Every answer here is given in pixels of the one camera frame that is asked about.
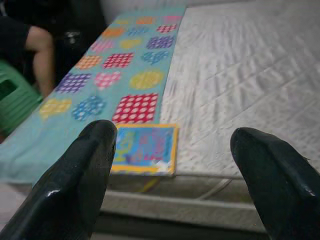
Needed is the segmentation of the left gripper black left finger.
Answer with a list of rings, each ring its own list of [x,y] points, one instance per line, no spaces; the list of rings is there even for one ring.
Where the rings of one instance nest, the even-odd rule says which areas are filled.
[[[3,240],[88,240],[108,186],[117,128],[89,123],[34,185],[0,233]]]

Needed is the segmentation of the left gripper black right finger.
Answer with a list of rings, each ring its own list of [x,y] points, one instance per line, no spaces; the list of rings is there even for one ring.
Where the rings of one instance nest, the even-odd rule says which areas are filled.
[[[320,174],[288,142],[237,128],[230,151],[272,240],[320,238]]]

